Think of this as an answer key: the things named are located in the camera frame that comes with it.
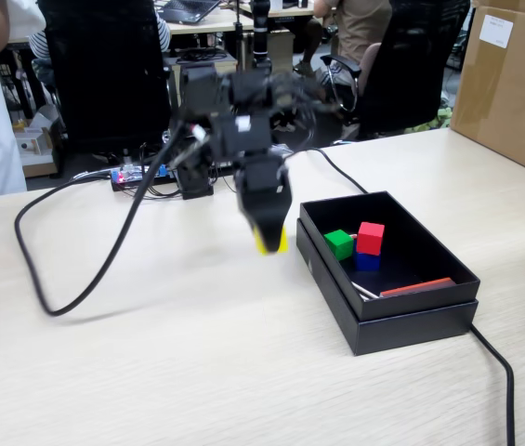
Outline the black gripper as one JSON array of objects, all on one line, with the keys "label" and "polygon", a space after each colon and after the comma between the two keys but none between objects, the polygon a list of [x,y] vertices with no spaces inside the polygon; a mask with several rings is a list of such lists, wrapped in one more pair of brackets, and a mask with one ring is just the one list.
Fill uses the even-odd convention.
[{"label": "black gripper", "polygon": [[[292,203],[288,168],[281,155],[245,156],[237,163],[238,202],[254,234],[259,251],[281,251],[284,222]],[[272,205],[269,216],[259,205]]]}]

